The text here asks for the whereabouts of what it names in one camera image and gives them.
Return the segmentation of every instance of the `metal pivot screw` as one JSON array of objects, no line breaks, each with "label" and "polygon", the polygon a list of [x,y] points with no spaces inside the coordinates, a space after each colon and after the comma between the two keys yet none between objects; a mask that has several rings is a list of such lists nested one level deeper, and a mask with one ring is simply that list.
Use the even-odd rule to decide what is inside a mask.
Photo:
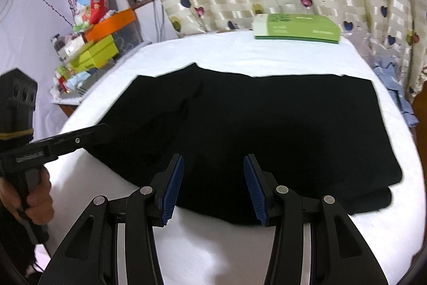
[{"label": "metal pivot screw", "polygon": [[98,196],[93,200],[93,203],[95,205],[100,205],[100,204],[103,204],[104,202],[105,202],[105,198],[102,196]]},{"label": "metal pivot screw", "polygon": [[276,187],[276,191],[278,193],[288,193],[289,189],[286,186],[279,185],[279,186]]},{"label": "metal pivot screw", "polygon": [[327,204],[334,204],[335,203],[335,198],[333,198],[332,196],[325,196],[325,197],[323,197],[323,200]]},{"label": "metal pivot screw", "polygon": [[144,186],[143,188],[141,188],[140,192],[141,192],[143,195],[148,195],[148,194],[150,194],[151,192],[153,192],[153,189],[152,189],[150,186]]}]

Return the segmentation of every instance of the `blue gripper pad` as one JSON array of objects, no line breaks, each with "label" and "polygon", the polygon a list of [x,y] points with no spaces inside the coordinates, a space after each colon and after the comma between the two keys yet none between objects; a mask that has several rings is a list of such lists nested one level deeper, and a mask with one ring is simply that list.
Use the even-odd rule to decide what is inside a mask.
[{"label": "blue gripper pad", "polygon": [[161,215],[161,222],[166,225],[167,221],[172,218],[173,210],[175,208],[176,199],[178,198],[179,188],[181,187],[182,177],[184,176],[184,158],[179,156],[169,184],[163,196],[163,213]]},{"label": "blue gripper pad", "polygon": [[252,204],[257,215],[257,219],[263,225],[268,223],[268,213],[266,209],[266,198],[258,180],[257,174],[248,156],[243,160],[243,173],[245,175],[246,184],[251,195]]}]

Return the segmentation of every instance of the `yellow band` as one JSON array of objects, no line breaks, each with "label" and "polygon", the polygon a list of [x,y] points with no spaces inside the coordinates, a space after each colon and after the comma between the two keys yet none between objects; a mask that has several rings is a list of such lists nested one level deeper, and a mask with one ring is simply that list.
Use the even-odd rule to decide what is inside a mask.
[{"label": "yellow band", "polygon": [[9,140],[14,138],[20,138],[24,135],[33,134],[34,129],[26,129],[25,131],[17,131],[17,132],[11,132],[11,133],[0,133],[0,140]]}]

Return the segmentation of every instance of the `yellow box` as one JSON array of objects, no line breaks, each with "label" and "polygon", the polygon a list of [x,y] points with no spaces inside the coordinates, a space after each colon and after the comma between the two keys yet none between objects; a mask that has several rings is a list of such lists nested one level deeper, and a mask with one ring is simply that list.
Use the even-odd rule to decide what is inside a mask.
[{"label": "yellow box", "polygon": [[109,59],[119,53],[112,35],[101,39],[95,45],[82,52],[75,60],[70,62],[73,70],[84,72],[92,68],[102,68]]}]

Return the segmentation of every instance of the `blue cloth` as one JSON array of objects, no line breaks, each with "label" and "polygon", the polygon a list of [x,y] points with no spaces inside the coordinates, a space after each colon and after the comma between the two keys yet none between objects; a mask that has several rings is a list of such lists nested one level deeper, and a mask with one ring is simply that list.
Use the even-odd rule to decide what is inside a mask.
[{"label": "blue cloth", "polygon": [[405,99],[404,90],[402,85],[398,83],[396,72],[394,70],[395,61],[388,58],[379,58],[375,62],[374,72],[383,82],[384,86],[390,93],[390,96],[393,98],[395,104],[400,109],[407,125],[415,127],[418,125],[418,119],[414,115],[414,110],[412,109],[411,104]]}]

